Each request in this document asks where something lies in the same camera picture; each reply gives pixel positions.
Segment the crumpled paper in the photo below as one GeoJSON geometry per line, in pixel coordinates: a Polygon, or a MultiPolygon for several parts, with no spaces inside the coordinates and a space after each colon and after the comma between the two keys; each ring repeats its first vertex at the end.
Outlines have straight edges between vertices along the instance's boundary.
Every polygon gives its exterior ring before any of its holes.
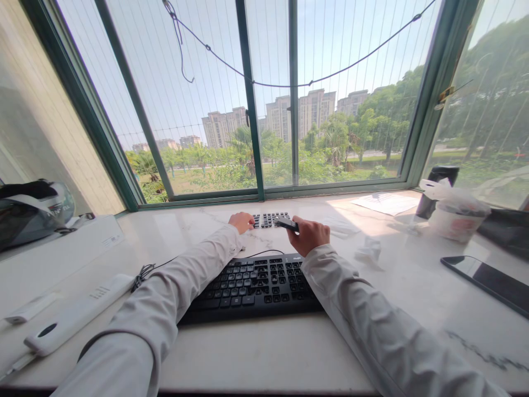
{"type": "Polygon", "coordinates": [[[329,226],[331,229],[331,234],[341,238],[342,240],[346,240],[360,231],[360,229],[352,223],[342,221],[332,216],[325,217],[321,223],[329,226]]]}
{"type": "Polygon", "coordinates": [[[379,265],[379,257],[382,247],[379,240],[366,236],[364,246],[354,252],[354,258],[377,270],[384,269],[379,265]]]}

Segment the motorcycle helmet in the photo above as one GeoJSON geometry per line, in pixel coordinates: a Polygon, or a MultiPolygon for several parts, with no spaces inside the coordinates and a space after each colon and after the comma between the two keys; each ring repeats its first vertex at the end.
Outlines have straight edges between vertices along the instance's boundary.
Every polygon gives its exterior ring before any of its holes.
{"type": "Polygon", "coordinates": [[[75,202],[65,184],[45,179],[0,188],[0,251],[54,232],[70,231],[66,223],[75,202]]]}

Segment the sleeve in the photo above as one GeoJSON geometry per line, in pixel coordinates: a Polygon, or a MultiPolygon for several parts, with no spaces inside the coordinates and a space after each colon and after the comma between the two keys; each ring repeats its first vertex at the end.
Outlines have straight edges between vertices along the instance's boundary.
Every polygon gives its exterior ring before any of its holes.
{"type": "Polygon", "coordinates": [[[301,268],[383,396],[508,396],[359,278],[330,244],[310,251],[301,268]]]}
{"type": "Polygon", "coordinates": [[[156,396],[176,324],[241,248],[239,232],[226,225],[153,273],[87,343],[53,396],[156,396]]]}

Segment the keyboard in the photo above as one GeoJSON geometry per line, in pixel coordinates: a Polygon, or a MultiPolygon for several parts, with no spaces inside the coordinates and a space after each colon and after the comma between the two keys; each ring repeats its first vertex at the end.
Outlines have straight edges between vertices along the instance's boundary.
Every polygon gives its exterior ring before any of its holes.
{"type": "Polygon", "coordinates": [[[179,325],[323,310],[299,254],[234,258],[191,303],[179,325]]]}

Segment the window frame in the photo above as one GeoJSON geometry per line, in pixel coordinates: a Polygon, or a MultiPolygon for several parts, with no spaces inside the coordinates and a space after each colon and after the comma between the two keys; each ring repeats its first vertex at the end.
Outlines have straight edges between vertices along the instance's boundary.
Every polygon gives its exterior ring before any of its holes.
{"type": "MultiPolygon", "coordinates": [[[[94,0],[112,49],[123,74],[134,108],[157,165],[163,165],[154,135],[143,109],[139,93],[114,28],[105,0],[94,0]]],[[[298,81],[297,68],[297,0],[288,0],[290,82],[298,81]]],[[[117,139],[112,124],[88,75],[85,64],[64,21],[56,0],[20,0],[59,78],[64,85],[101,161],[109,172],[129,211],[152,210],[175,206],[199,206],[234,202],[256,202],[287,197],[346,194],[361,191],[409,189],[416,187],[428,160],[441,111],[434,110],[439,94],[450,86],[458,54],[465,43],[466,33],[478,8],[479,0],[442,1],[425,63],[417,105],[410,124],[397,178],[349,181],[314,185],[298,184],[298,89],[291,87],[292,172],[293,183],[288,186],[265,187],[261,162],[260,138],[252,81],[249,37],[244,0],[235,0],[241,56],[248,105],[248,120],[256,167],[257,188],[213,191],[196,194],[172,194],[165,167],[158,167],[168,193],[168,203],[148,204],[134,178],[132,169],[117,139]]]]}

